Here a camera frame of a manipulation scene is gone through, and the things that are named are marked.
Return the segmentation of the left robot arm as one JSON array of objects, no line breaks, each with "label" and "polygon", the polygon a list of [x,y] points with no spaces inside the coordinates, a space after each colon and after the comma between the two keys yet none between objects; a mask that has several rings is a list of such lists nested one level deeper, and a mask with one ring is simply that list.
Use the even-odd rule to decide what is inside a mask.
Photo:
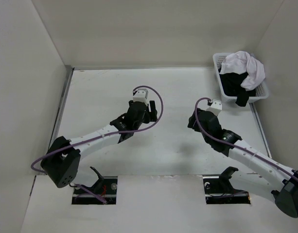
[{"label": "left robot arm", "polygon": [[141,132],[142,124],[155,124],[159,118],[155,101],[151,100],[146,104],[131,100],[127,112],[105,127],[78,138],[56,138],[40,160],[41,168],[56,187],[78,187],[83,191],[78,194],[79,197],[88,194],[105,204],[105,197],[99,193],[104,182],[103,176],[94,167],[86,172],[80,171],[81,160],[105,147],[122,143]]}]

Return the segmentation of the white tank top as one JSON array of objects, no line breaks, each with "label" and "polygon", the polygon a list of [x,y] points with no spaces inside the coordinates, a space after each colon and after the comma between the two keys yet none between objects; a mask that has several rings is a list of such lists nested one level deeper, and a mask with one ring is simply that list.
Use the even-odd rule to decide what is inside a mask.
[{"label": "white tank top", "polygon": [[241,87],[246,91],[255,89],[265,79],[263,64],[246,51],[238,51],[225,57],[219,74],[228,73],[247,73],[247,77],[241,83]]}]

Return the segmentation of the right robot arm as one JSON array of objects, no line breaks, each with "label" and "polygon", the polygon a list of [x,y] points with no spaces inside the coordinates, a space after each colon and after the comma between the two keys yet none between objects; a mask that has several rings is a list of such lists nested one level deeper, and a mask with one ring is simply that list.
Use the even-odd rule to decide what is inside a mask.
[{"label": "right robot arm", "polygon": [[252,174],[229,166],[219,175],[219,187],[228,194],[237,190],[253,193],[274,203],[289,217],[298,217],[298,169],[287,167],[253,149],[233,131],[223,129],[218,117],[210,110],[196,108],[188,128],[200,132],[211,148],[233,159]]}]

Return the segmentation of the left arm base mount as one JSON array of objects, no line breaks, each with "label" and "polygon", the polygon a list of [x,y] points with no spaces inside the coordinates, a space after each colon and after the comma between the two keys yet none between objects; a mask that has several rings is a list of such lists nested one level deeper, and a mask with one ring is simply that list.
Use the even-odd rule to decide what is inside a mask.
[{"label": "left arm base mount", "polygon": [[73,188],[72,205],[115,205],[117,200],[118,190],[118,177],[104,177],[102,186],[97,190],[95,194],[101,196],[106,200],[106,203],[96,199],[85,190],[76,187],[74,184],[70,184]]}]

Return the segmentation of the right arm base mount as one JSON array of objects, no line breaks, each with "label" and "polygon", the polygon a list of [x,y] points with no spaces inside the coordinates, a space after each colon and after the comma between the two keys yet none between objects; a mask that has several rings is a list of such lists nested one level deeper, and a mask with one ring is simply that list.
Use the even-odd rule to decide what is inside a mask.
[{"label": "right arm base mount", "polygon": [[217,175],[203,176],[206,204],[251,204],[249,193],[234,189]]}]

